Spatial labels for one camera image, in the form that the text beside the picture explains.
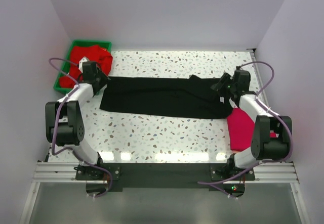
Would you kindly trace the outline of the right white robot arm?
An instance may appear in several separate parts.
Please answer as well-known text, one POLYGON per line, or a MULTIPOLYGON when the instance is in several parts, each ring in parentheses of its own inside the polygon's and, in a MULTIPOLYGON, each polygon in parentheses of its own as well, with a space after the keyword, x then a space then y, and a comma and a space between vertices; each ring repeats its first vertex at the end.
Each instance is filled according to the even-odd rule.
POLYGON ((227 171, 248 171, 260 163, 286 161, 292 155, 291 118, 280 116, 262 103, 259 94, 249 90, 250 81, 250 73, 237 67, 233 75, 225 72, 211 86, 219 96, 231 99, 254 123, 251 146, 227 159, 227 171))

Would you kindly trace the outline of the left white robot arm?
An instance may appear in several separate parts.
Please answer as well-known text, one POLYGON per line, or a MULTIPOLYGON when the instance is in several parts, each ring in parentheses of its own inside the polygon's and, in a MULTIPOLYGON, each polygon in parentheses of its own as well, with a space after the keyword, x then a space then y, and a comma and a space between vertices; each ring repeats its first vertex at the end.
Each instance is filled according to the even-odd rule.
POLYGON ((109 78, 94 61, 82 64, 82 80, 75 78, 74 87, 64 97, 45 105, 46 138, 51 146, 51 154, 56 156, 70 151, 83 167, 101 167, 102 159, 85 140, 85 126, 81 106, 96 95, 109 78))

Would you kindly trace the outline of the black t shirt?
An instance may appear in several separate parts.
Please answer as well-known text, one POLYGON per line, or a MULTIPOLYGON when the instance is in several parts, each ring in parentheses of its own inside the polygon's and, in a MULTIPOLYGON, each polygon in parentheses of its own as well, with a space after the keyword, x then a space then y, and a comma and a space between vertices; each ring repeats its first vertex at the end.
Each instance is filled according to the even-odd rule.
POLYGON ((100 109, 167 117, 225 119, 233 110, 212 85, 217 78, 111 77, 100 109))

